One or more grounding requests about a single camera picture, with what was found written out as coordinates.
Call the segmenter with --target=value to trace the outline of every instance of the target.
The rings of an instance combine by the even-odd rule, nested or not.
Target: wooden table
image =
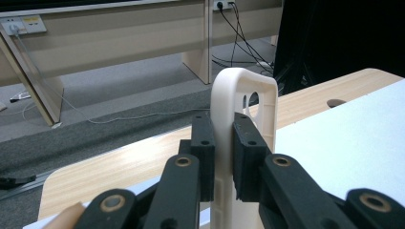
[[[350,101],[402,78],[366,69],[279,98],[277,127],[329,109],[330,99]],[[175,155],[181,139],[189,139],[191,127],[157,135],[66,166],[44,184],[38,219],[59,213],[78,201],[86,202],[113,188],[126,188],[161,174],[166,160]]]

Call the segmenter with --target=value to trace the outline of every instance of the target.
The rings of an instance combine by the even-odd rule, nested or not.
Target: wall socket
[[[39,15],[4,17],[0,18],[0,23],[7,35],[13,35],[11,28],[14,27],[19,29],[18,34],[42,32],[47,30],[41,16]]]
[[[219,10],[220,10],[220,9],[218,8],[218,3],[222,3],[222,4],[223,4],[223,10],[232,9],[232,5],[230,5],[230,4],[228,3],[228,1],[217,1],[217,0],[214,0],[214,11],[219,11]]]

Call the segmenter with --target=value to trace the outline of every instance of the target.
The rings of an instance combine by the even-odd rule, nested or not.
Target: white plastic handle
[[[248,107],[254,93],[259,96],[257,114],[252,114]],[[225,69],[216,77],[211,93],[211,120],[217,144],[211,228],[263,228],[258,220],[258,204],[236,200],[232,179],[232,123],[235,112],[250,116],[274,152],[277,97],[277,83],[273,78],[246,69]]]

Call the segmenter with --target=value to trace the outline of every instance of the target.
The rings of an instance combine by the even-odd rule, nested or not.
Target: white foam board
[[[405,80],[277,131],[276,152],[292,156],[325,191],[346,199],[369,188],[405,206]]]

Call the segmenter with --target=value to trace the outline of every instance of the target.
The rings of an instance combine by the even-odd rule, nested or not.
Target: desk leg
[[[182,62],[196,74],[204,84],[213,82],[211,75],[212,5],[213,0],[204,1],[202,49],[182,53]]]
[[[0,48],[6,53],[18,78],[32,97],[36,107],[49,126],[59,122],[63,84],[60,78],[42,78],[27,54],[18,49],[11,38],[0,30]]]

